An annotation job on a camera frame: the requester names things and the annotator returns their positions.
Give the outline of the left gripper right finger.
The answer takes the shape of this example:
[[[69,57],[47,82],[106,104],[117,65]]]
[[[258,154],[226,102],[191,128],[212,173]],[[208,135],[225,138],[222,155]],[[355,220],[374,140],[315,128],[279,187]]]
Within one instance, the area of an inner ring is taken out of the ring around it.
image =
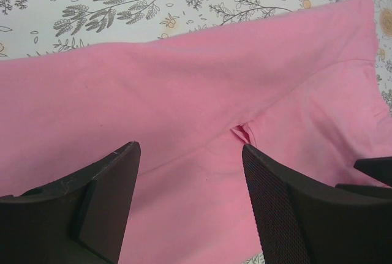
[[[266,263],[390,263],[391,189],[337,189],[252,145],[244,174]]]

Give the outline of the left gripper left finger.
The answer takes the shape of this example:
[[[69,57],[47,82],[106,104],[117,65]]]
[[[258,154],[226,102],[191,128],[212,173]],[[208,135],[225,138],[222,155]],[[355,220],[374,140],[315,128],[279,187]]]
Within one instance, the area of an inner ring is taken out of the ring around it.
[[[1,262],[118,263],[140,156],[129,142],[63,178],[1,197]]]

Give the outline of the pink t shirt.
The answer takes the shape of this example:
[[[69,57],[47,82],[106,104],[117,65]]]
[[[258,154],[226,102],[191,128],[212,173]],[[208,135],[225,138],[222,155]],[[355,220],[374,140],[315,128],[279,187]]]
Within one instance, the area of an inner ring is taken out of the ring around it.
[[[242,263],[261,251],[249,143],[330,186],[376,185],[391,154],[373,0],[347,0],[148,43],[1,62],[1,194],[129,141],[141,160],[121,263]]]

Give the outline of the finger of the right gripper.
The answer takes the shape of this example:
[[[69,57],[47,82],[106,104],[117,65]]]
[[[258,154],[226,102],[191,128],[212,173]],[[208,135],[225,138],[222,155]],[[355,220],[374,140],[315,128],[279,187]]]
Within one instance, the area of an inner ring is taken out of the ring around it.
[[[377,157],[368,159],[358,159],[350,167],[350,171],[362,173],[368,178],[376,180],[380,185],[375,184],[337,184],[337,189],[391,189],[391,157]]]

